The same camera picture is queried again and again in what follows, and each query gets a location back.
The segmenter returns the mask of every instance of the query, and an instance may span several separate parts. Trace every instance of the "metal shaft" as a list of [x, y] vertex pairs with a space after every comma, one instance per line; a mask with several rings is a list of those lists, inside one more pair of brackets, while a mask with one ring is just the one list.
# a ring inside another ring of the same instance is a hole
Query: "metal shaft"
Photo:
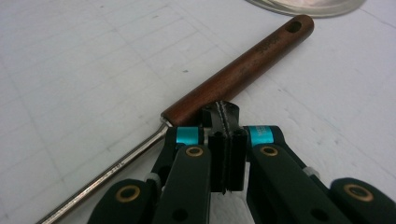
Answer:
[[109, 168], [107, 168], [107, 170], [99, 174], [99, 176], [93, 179], [89, 184], [84, 186], [82, 189], [76, 192], [73, 196], [71, 196], [64, 203], [59, 205], [37, 223], [50, 224], [59, 221], [59, 219], [64, 217], [67, 213], [71, 212], [71, 210], [75, 208], [78, 204], [88, 199], [90, 195], [95, 193], [101, 186], [103, 186], [108, 180], [110, 180], [110, 178], [118, 174], [121, 170], [123, 170], [131, 162], [133, 162], [135, 159], [145, 153], [148, 149], [152, 148], [154, 145], [160, 142], [165, 137], [168, 128], [171, 126], [172, 125], [169, 122], [163, 120], [163, 123], [157, 130], [157, 132], [155, 132], [137, 147], [133, 148], [121, 159], [113, 163]]

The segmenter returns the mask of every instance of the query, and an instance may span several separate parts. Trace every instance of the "metal plate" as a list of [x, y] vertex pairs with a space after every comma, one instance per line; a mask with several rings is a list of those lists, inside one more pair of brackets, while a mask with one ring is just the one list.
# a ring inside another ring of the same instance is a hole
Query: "metal plate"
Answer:
[[258, 7], [286, 15], [334, 17], [360, 7], [365, 0], [247, 0]]

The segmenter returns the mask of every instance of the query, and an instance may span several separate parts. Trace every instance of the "white table surface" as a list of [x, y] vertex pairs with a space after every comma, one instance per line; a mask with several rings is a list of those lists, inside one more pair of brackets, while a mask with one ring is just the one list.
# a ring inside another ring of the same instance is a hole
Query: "white table surface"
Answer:
[[[396, 2], [315, 20], [238, 95], [240, 124], [278, 125], [321, 180], [396, 200]], [[290, 17], [243, 0], [0, 2], [0, 223], [34, 223], [159, 126], [160, 113]], [[159, 148], [120, 178], [142, 179]], [[100, 191], [64, 223], [86, 223]], [[245, 192], [211, 223], [253, 223]]]

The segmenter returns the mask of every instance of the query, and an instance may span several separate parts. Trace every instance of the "wooden handle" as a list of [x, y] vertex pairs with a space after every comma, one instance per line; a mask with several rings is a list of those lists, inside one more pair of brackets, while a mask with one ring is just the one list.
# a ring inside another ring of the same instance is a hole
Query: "wooden handle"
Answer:
[[174, 126], [196, 125], [199, 111], [204, 105], [233, 99], [236, 94], [309, 37], [313, 30], [314, 22], [309, 16], [294, 17], [168, 107], [163, 111], [162, 117]]

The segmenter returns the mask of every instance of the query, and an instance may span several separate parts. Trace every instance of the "cyan band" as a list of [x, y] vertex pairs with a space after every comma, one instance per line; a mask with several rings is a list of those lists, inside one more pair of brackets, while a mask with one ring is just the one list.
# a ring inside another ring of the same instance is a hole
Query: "cyan band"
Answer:
[[198, 145], [198, 127], [177, 127], [176, 142], [184, 145]]
[[251, 146], [274, 143], [273, 133], [268, 126], [247, 126], [250, 131]]

